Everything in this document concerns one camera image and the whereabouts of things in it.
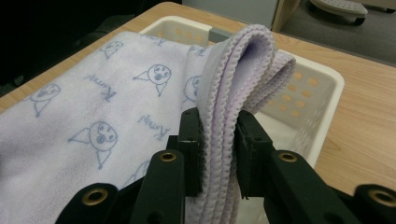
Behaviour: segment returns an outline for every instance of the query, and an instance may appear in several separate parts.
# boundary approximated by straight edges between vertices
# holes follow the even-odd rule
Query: towel
[[[198,107],[203,192],[186,223],[235,223],[240,199],[233,130],[289,81],[294,58],[250,24],[209,47],[122,32],[0,114],[0,223],[54,223],[93,183],[123,189]]]

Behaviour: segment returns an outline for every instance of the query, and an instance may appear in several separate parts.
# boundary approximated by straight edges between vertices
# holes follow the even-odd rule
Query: table surface
[[[237,32],[244,23],[175,3],[161,3],[0,98],[0,113],[37,91],[123,31],[139,32],[180,16]],[[315,167],[330,186],[352,194],[361,184],[396,189],[396,68],[273,33],[276,45],[339,72],[345,88]]]
[[[349,0],[351,2],[358,2],[368,6],[386,7],[396,9],[395,0]]]

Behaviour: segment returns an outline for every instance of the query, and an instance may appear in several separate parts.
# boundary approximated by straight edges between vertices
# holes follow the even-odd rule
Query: screw hole
[[[279,158],[282,161],[288,161],[288,162],[295,162],[297,161],[297,157],[295,157],[293,154],[289,153],[289,152],[284,152],[279,154]]]
[[[171,152],[164,152],[163,154],[161,154],[162,161],[174,161],[176,157],[176,154]]]
[[[108,196],[106,189],[91,189],[82,196],[82,202],[87,206],[97,205],[103,202]]]
[[[396,197],[380,189],[370,189],[370,197],[377,203],[381,203],[388,207],[396,207]]]

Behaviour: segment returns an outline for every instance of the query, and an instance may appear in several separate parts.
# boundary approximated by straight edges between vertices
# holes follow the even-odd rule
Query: fabric
[[[186,199],[186,223],[234,223],[236,117],[283,88],[294,65],[262,25],[206,48],[116,35],[0,114],[0,223],[54,223],[80,189],[128,186],[178,134],[181,113],[196,106],[204,192]]]

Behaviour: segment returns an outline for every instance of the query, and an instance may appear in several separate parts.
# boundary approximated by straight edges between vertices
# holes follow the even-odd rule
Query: white plastic basket
[[[212,29],[200,22],[169,16],[140,33],[204,47],[209,44]],[[314,167],[345,82],[330,67],[292,55],[297,65],[291,81],[255,117],[276,149],[295,151]],[[237,223],[265,222],[262,199],[241,202]]]

